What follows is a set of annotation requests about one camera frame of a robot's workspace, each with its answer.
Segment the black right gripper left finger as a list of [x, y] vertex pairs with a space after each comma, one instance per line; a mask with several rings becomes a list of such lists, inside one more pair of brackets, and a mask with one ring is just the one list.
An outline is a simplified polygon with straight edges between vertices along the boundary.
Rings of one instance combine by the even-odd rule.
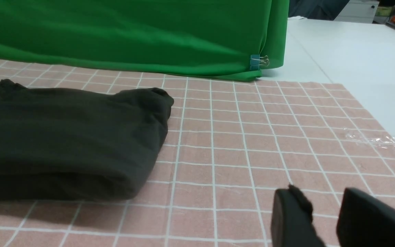
[[276, 189], [270, 233], [274, 247], [325, 246], [313, 225], [311, 201], [294, 185]]

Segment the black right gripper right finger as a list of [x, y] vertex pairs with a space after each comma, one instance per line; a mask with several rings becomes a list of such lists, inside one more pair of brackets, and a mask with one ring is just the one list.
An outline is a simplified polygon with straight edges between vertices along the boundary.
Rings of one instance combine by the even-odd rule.
[[342, 247], [395, 247], [395, 209], [362, 190], [348, 187], [336, 234]]

